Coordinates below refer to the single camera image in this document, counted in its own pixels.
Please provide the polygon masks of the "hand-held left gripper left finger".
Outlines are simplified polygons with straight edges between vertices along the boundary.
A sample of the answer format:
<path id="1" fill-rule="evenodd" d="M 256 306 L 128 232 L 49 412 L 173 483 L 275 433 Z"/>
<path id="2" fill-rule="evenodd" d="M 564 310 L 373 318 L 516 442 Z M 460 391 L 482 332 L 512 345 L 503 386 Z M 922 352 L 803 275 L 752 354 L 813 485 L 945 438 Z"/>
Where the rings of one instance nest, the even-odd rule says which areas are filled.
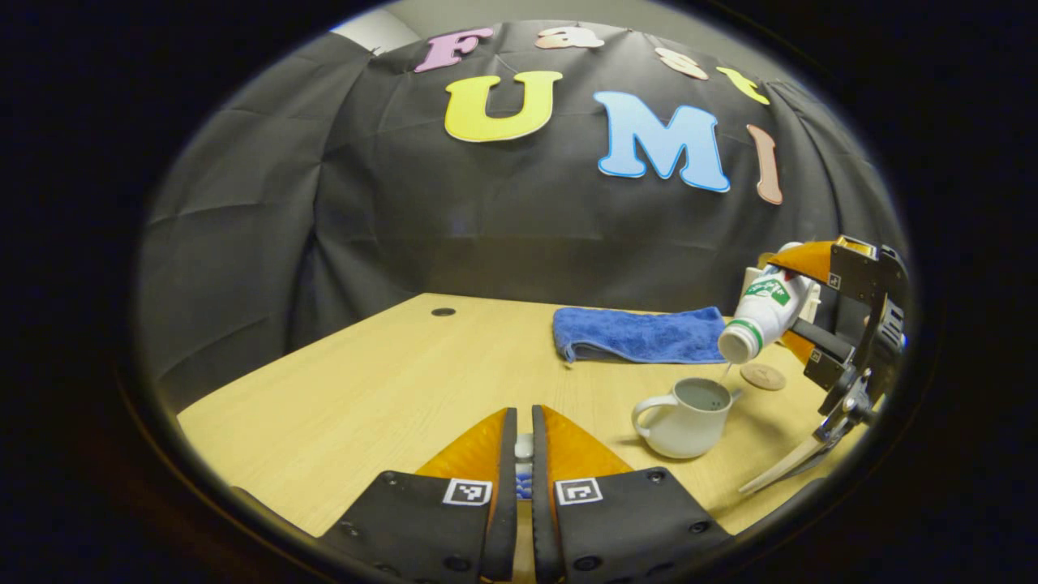
<path id="1" fill-rule="evenodd" d="M 414 473 L 381 472 L 321 541 L 408 583 L 508 583 L 517 540 L 517 412 L 501 408 Z"/>

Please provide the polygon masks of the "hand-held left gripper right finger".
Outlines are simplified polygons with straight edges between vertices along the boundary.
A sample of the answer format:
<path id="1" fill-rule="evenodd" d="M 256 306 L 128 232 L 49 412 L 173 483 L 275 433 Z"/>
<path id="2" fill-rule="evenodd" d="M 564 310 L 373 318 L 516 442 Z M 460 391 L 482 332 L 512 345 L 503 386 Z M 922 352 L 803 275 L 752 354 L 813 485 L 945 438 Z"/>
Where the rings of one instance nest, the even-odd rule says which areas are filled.
<path id="1" fill-rule="evenodd" d="M 730 543 L 668 469 L 634 469 L 548 406 L 531 421 L 538 583 L 670 583 Z"/>

